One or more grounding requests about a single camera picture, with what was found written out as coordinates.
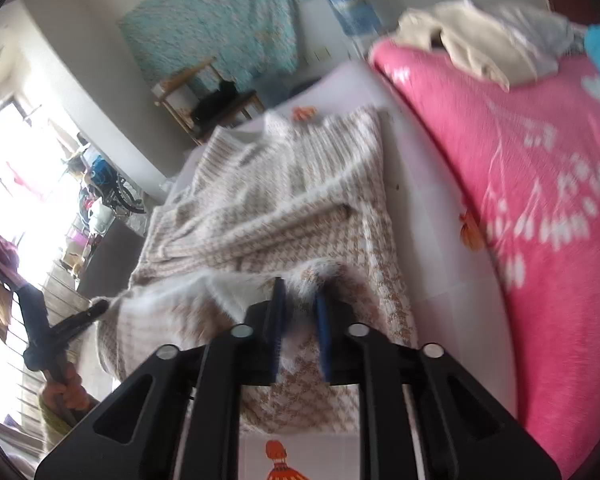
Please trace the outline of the left hand holding handle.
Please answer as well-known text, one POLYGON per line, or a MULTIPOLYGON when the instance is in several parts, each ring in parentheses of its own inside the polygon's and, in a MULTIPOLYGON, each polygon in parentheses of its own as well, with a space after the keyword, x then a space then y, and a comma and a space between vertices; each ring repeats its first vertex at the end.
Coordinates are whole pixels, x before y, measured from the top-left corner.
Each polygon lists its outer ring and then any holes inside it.
POLYGON ((47 379, 41 390, 40 399, 46 408, 57 415, 63 408, 78 412, 91 411, 98 403, 82 386, 82 377, 70 362, 65 369, 65 380, 56 382, 52 378, 47 379))

